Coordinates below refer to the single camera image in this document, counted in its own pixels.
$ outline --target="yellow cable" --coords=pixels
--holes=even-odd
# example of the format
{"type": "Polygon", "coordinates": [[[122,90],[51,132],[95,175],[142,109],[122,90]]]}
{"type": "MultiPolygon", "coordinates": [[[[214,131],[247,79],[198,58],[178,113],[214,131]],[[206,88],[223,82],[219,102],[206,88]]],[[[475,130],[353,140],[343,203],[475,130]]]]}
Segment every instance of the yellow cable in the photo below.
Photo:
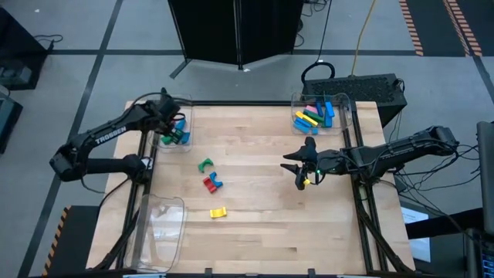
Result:
{"type": "Polygon", "coordinates": [[[372,10],[374,10],[374,5],[376,4],[376,2],[377,2],[377,0],[372,1],[372,4],[370,5],[369,13],[367,14],[367,17],[366,17],[365,22],[364,22],[364,27],[362,27],[362,30],[360,31],[360,35],[358,36],[357,49],[355,50],[354,65],[352,66],[351,75],[354,74],[355,65],[357,64],[358,49],[360,47],[360,41],[362,40],[362,35],[364,34],[365,26],[367,26],[367,22],[369,21],[369,18],[371,17],[372,10]]]}

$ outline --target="black metal frame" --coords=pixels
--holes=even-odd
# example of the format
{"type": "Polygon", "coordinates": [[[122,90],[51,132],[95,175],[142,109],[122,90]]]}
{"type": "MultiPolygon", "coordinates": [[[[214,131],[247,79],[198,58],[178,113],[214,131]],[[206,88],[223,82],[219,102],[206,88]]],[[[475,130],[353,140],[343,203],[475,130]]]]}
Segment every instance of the black metal frame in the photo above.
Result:
{"type": "MultiPolygon", "coordinates": [[[[210,100],[199,100],[199,101],[194,101],[193,106],[290,106],[291,101],[210,101],[210,100]]],[[[364,144],[364,140],[362,138],[362,133],[360,131],[360,123],[358,120],[358,115],[357,115],[357,108],[355,103],[352,103],[352,118],[353,118],[353,125],[354,125],[354,130],[355,130],[355,137],[357,140],[357,145],[361,146],[364,144]]],[[[348,129],[343,131],[343,139],[345,141],[345,147],[351,147],[351,139],[350,139],[350,132],[348,129]]],[[[143,134],[140,139],[140,144],[139,144],[139,155],[142,156],[144,154],[144,149],[145,145],[147,143],[147,137],[143,134]]],[[[157,148],[155,147],[156,144],[153,144],[153,147],[151,148],[151,159],[153,163],[153,169],[154,169],[154,162],[156,158],[156,153],[157,153],[157,148]]],[[[144,194],[148,194],[151,192],[151,182],[152,182],[152,175],[148,183],[144,185],[144,194]]],[[[379,220],[377,217],[377,208],[375,205],[375,199],[374,199],[374,194],[372,191],[372,185],[370,184],[365,184],[365,190],[366,190],[366,195],[367,195],[367,201],[368,201],[368,208],[370,212],[370,216],[365,212],[364,210],[364,205],[363,201],[360,198],[360,186],[361,186],[361,179],[359,175],[351,175],[351,183],[352,183],[352,190],[354,193],[354,201],[355,201],[355,208],[357,212],[357,217],[358,217],[358,225],[359,225],[359,232],[360,232],[360,240],[362,242],[362,252],[364,254],[364,263],[365,263],[365,269],[367,275],[372,275],[372,276],[381,276],[381,277],[417,277],[419,274],[418,273],[413,273],[413,272],[403,272],[403,267],[404,265],[401,265],[400,263],[396,263],[396,259],[398,256],[394,254],[394,251],[392,248],[387,244],[386,240],[384,237],[381,235],[380,227],[379,227],[379,220]],[[372,257],[371,257],[371,249],[369,246],[369,241],[367,237],[367,229],[369,232],[372,234],[376,241],[376,248],[377,248],[377,254],[378,254],[378,259],[379,259],[379,264],[381,267],[381,270],[374,270],[372,266],[372,257]],[[391,261],[391,264],[393,264],[393,267],[401,272],[389,272],[388,267],[387,267],[387,259],[386,255],[391,261]]],[[[127,211],[126,211],[126,223],[130,222],[127,221],[128,215],[130,218],[132,218],[132,214],[134,213],[134,206],[135,206],[135,201],[137,197],[137,185],[132,184],[132,189],[130,191],[130,196],[129,196],[129,202],[127,204],[127,211]]],[[[137,230],[137,235],[141,235],[141,238],[143,237],[143,231],[141,231],[139,228],[137,230]]],[[[134,247],[134,255],[140,252],[140,248],[137,247],[138,244],[134,247]]],[[[119,255],[119,260],[117,261],[117,268],[122,267],[123,265],[123,259],[124,259],[124,252],[125,248],[122,250],[122,252],[119,255]]],[[[168,277],[171,278],[192,278],[192,277],[213,277],[212,274],[212,269],[205,269],[205,273],[167,273],[168,277]]],[[[238,278],[240,276],[251,276],[249,274],[214,274],[214,277],[220,277],[220,278],[238,278]]],[[[309,277],[309,278],[314,278],[314,277],[335,277],[335,275],[316,275],[314,269],[308,269],[308,275],[265,275],[265,274],[256,274],[256,277],[265,277],[265,278],[281,278],[281,277],[309,277]]],[[[420,274],[420,276],[423,277],[428,277],[430,275],[424,275],[420,274]]]]}

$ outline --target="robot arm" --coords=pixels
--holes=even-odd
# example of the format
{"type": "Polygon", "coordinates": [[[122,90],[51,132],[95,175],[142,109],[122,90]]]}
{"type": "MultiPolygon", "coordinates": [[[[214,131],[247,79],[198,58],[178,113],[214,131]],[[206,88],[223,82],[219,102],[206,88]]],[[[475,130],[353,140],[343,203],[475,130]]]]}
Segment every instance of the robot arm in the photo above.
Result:
{"type": "Polygon", "coordinates": [[[163,95],[159,103],[148,100],[146,103],[134,104],[117,119],[70,139],[59,148],[49,163],[62,181],[75,181],[86,174],[114,172],[123,172],[133,180],[138,179],[147,166],[136,154],[129,154],[122,159],[91,159],[90,152],[128,131],[154,131],[179,141],[182,134],[174,132],[174,117],[179,110],[180,107],[167,94],[163,95]]]}
{"type": "Polygon", "coordinates": [[[319,174],[345,175],[358,173],[366,180],[380,178],[387,170],[401,169],[404,164],[427,154],[448,156],[456,152],[458,142],[447,127],[430,127],[410,137],[392,141],[376,147],[350,147],[339,151],[327,150],[316,152],[316,142],[307,137],[305,146],[297,152],[283,157],[302,162],[281,164],[296,175],[295,184],[299,190],[309,183],[307,174],[316,172],[316,184],[319,174]]]}

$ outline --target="blue block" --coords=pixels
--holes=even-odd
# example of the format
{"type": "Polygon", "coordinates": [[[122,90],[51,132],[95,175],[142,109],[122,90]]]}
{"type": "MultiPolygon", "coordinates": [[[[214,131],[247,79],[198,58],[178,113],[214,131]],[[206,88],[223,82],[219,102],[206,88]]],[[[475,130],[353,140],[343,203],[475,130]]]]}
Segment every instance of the blue block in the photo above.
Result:
{"type": "Polygon", "coordinates": [[[304,127],[303,125],[298,123],[293,123],[293,127],[298,129],[299,131],[302,131],[304,134],[308,134],[310,131],[310,128],[304,127]]]}
{"type": "Polygon", "coordinates": [[[295,123],[296,124],[299,124],[299,125],[301,125],[303,127],[312,127],[312,124],[307,123],[306,121],[304,121],[304,120],[302,120],[300,118],[296,118],[295,123]]]}
{"type": "Polygon", "coordinates": [[[223,186],[223,181],[216,181],[216,172],[212,172],[211,174],[209,174],[209,178],[211,179],[211,181],[213,182],[213,185],[216,186],[216,188],[220,188],[223,186]]]}
{"type": "Polygon", "coordinates": [[[185,127],[185,119],[179,120],[178,123],[175,124],[175,128],[178,130],[183,130],[185,127]]]}
{"type": "Polygon", "coordinates": [[[333,127],[333,118],[330,113],[326,110],[326,116],[324,116],[324,127],[333,127]]]}
{"type": "Polygon", "coordinates": [[[316,102],[316,109],[317,109],[317,114],[322,117],[324,116],[324,112],[323,112],[323,106],[321,105],[321,103],[318,101],[316,102]]]}
{"type": "Polygon", "coordinates": [[[326,115],[328,113],[330,114],[330,117],[334,117],[333,105],[329,101],[326,102],[326,115]]]}
{"type": "Polygon", "coordinates": [[[182,136],[182,139],[180,139],[180,143],[187,144],[187,142],[190,139],[190,137],[191,137],[191,133],[190,132],[184,132],[184,136],[182,136]]]}

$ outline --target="yellow block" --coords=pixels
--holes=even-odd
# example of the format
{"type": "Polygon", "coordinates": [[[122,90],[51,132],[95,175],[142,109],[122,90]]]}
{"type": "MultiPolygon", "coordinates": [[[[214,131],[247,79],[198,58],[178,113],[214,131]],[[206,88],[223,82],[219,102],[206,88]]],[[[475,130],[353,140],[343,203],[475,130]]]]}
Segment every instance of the yellow block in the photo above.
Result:
{"type": "Polygon", "coordinates": [[[211,214],[211,218],[220,218],[226,216],[226,207],[218,208],[218,209],[212,209],[209,211],[211,214]]]}
{"type": "Polygon", "coordinates": [[[308,117],[307,115],[304,115],[302,112],[298,111],[297,113],[295,113],[295,115],[297,117],[299,117],[300,119],[303,119],[303,120],[308,121],[314,127],[317,127],[317,122],[315,120],[313,120],[311,117],[308,117]]]}

